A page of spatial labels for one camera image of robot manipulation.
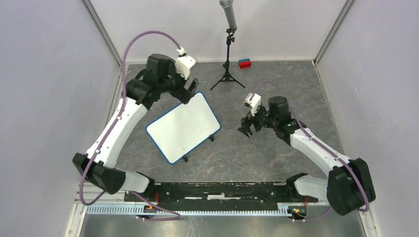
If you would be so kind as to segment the blue-framed whiteboard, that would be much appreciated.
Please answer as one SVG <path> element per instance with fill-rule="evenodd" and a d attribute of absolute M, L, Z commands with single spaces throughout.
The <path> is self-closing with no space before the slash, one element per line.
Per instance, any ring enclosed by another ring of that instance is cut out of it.
<path fill-rule="evenodd" d="M 146 132 L 169 164 L 175 164 L 221 129 L 206 96 L 197 92 L 146 126 Z"/>

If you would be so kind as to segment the silver microphone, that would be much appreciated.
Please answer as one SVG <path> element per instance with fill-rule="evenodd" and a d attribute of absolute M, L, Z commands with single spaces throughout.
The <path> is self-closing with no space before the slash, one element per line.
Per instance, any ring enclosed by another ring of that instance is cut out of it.
<path fill-rule="evenodd" d="M 213 90 L 218 84 L 221 82 L 236 82 L 238 83 L 242 88 L 245 88 L 245 86 L 240 83 L 237 79 L 235 79 L 229 69 L 230 69 L 230 45 L 235 42 L 234 34 L 237 30 L 237 23 L 234 15 L 234 9 L 233 9 L 233 0 L 219 0 L 220 6 L 223 8 L 228 28 L 226 29 L 227 37 L 226 37 L 226 61 L 222 65 L 225 69 L 225 72 L 221 79 L 219 79 L 211 88 L 210 90 Z"/>

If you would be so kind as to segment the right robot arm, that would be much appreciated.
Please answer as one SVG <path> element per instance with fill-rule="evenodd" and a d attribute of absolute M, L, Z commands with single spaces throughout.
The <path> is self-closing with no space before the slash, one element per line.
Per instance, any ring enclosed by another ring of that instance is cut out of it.
<path fill-rule="evenodd" d="M 325 174 L 325 179 L 300 173 L 287 179 L 286 197 L 299 201 L 308 196 L 325 201 L 337 214 L 352 211 L 368 212 L 376 193 L 367 163 L 362 158 L 351 159 L 318 138 L 303 122 L 293 117 L 286 97 L 274 96 L 268 108 L 261 96 L 249 93 L 244 105 L 249 113 L 241 119 L 238 131 L 251 137 L 263 128 L 272 129 L 287 145 L 303 153 Z"/>

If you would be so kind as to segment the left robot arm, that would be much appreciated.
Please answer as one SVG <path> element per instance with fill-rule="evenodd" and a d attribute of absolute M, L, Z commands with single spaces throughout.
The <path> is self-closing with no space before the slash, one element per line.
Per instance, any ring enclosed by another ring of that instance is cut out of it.
<path fill-rule="evenodd" d="M 148 176 L 125 172 L 115 165 L 131 132 L 162 94 L 170 94 L 183 104 L 194 96 L 198 80 L 193 79 L 188 88 L 185 84 L 196 63 L 188 54 L 176 59 L 162 54 L 148 57 L 145 69 L 126 84 L 126 95 L 94 144 L 85 153 L 74 155 L 72 162 L 84 180 L 111 195 L 135 191 L 143 201 L 155 196 Z"/>

